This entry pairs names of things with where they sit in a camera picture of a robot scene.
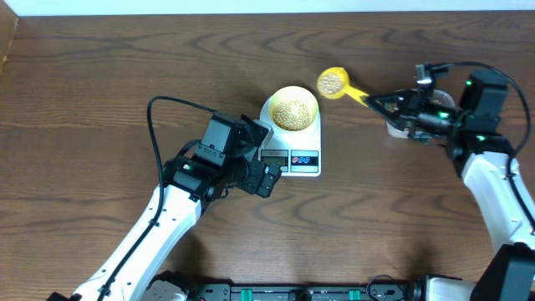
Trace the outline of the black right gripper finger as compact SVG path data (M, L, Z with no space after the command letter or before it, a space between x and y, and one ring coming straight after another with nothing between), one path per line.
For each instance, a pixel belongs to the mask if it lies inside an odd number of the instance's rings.
M374 102L382 103L399 103L410 99L414 95L413 89L399 89L387 94L372 94L367 96L365 102L371 104Z
M407 103L405 98L366 98L364 102L395 129L405 128L405 122L401 117Z

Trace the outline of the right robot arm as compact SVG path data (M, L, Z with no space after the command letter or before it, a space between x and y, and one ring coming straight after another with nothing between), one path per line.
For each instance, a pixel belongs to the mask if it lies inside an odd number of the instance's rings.
M436 78L452 64L421 64L417 88L363 97L362 102L412 140L444 141L456 174L474 196L495 249L475 283L427 275L405 291L406 300L531 300L534 283L534 201L517 154L499 134L501 111L517 83L492 66L473 63L458 106L432 100Z

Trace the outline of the yellow measuring scoop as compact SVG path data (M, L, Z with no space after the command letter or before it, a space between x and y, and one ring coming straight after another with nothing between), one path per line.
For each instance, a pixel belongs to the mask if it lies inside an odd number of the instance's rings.
M364 100L369 95L351 85L349 74L342 67L332 67L324 70L317 79L317 89L327 99L341 99L344 96L349 96L367 107Z

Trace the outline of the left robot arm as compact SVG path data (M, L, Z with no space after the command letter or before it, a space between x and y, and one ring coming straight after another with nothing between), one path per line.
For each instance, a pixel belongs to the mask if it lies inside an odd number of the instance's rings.
M140 219L109 259L72 300L142 300L172 248L200 219L210 202L232 187L267 198L282 175L278 165L256 157L247 146L230 158L200 140L188 142L161 168L156 187Z

